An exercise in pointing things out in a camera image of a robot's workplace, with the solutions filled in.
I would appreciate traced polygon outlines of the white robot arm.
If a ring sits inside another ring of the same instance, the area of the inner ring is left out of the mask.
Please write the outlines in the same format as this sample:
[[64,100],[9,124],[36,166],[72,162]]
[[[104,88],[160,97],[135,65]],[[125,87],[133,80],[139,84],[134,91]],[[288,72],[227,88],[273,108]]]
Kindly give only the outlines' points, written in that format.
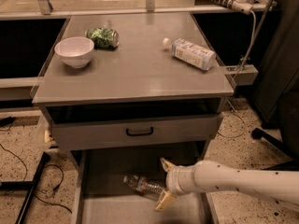
[[237,191],[299,211],[299,174],[295,171],[234,169],[214,161],[176,166],[160,158],[166,171],[165,186],[155,210],[161,212],[178,196],[190,193]]

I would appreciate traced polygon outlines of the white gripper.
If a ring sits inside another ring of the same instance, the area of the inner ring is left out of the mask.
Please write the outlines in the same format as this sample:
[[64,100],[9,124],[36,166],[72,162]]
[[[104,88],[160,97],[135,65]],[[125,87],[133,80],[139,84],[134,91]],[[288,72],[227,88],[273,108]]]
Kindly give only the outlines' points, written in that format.
[[155,205],[155,211],[163,212],[177,200],[177,196],[196,191],[192,166],[175,166],[165,158],[160,158],[163,169],[167,172],[166,186]]

